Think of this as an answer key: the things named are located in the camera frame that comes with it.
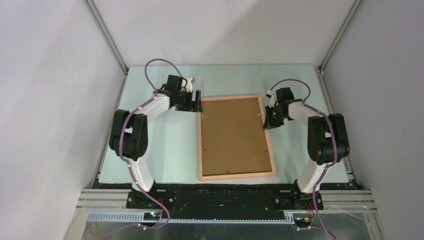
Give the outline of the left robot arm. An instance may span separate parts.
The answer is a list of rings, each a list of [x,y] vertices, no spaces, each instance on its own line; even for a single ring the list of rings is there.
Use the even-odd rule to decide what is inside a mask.
[[[145,208],[153,208],[158,194],[151,190],[154,179],[150,174],[145,154],[148,149],[148,124],[158,115],[175,108],[180,112],[203,112],[201,91],[193,90],[193,76],[169,75],[161,88],[133,111],[118,109],[114,113],[109,148],[123,160],[132,178],[132,187],[141,192],[138,201]]]

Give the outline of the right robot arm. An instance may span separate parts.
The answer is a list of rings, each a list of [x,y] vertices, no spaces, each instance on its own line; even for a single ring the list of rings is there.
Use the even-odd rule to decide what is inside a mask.
[[[296,99],[290,88],[266,93],[269,104],[265,109],[263,130],[271,130],[284,125],[284,121],[296,120],[307,128],[308,163],[295,180],[291,194],[291,204],[304,209],[317,195],[329,170],[350,153],[350,144],[344,116],[340,113],[327,114],[303,99]]]

